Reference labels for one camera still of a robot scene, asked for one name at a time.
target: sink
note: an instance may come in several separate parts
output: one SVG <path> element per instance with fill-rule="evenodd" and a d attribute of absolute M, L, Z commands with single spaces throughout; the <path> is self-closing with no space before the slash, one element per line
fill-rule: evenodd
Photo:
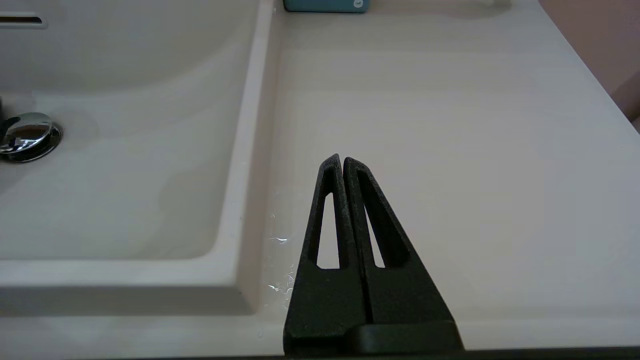
<path fill-rule="evenodd" d="M 9 1 L 8 116 L 64 129 L 0 163 L 2 315 L 247 314 L 258 301 L 274 0 Z"/>

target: teal object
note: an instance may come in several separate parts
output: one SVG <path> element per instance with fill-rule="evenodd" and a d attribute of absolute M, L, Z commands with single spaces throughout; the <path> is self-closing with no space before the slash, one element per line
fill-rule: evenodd
<path fill-rule="evenodd" d="M 289 12 L 364 13 L 369 0 L 284 0 Z"/>

